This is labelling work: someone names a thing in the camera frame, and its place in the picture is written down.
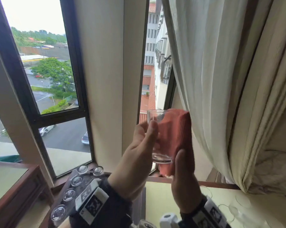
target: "white vehicle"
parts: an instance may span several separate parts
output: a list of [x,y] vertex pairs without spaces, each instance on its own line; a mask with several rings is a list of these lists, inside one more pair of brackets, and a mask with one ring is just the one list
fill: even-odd
[[43,137],[46,133],[48,133],[50,130],[52,130],[55,126],[56,125],[39,128],[40,135]]

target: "person's right hand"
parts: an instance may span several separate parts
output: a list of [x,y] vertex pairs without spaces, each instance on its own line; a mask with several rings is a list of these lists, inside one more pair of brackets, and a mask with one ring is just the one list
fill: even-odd
[[172,179],[171,191],[182,213],[191,213],[202,200],[194,171],[195,161],[187,157],[184,149],[180,150],[175,159],[175,176]]

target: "orange towel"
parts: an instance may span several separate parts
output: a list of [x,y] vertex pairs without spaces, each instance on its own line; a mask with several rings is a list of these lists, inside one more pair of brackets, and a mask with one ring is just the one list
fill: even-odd
[[165,114],[159,125],[161,153],[173,157],[171,164],[159,164],[160,173],[166,176],[175,173],[175,158],[180,149],[185,149],[187,157],[194,160],[190,113],[181,109],[169,109],[173,114]]

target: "window frame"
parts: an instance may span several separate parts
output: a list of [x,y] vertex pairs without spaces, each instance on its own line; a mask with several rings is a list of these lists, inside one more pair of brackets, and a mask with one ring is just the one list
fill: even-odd
[[41,127],[85,118],[91,153],[91,161],[87,163],[95,161],[74,1],[60,0],[60,4],[79,107],[41,115],[31,91],[24,66],[20,60],[20,55],[0,0],[0,55],[52,180],[56,180],[69,174],[72,169],[64,174],[56,176],[45,144],[39,133],[39,128]]

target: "hand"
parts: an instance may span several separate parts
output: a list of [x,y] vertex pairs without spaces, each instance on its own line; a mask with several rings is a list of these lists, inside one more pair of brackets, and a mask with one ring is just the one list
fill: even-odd
[[184,149],[180,150],[175,158],[175,176],[172,179],[171,191],[182,213],[191,213],[202,200],[194,171],[195,161],[187,158]]
[[124,199],[134,200],[142,191],[152,168],[152,150],[158,137],[158,124],[138,124],[133,141],[126,149],[108,182]]

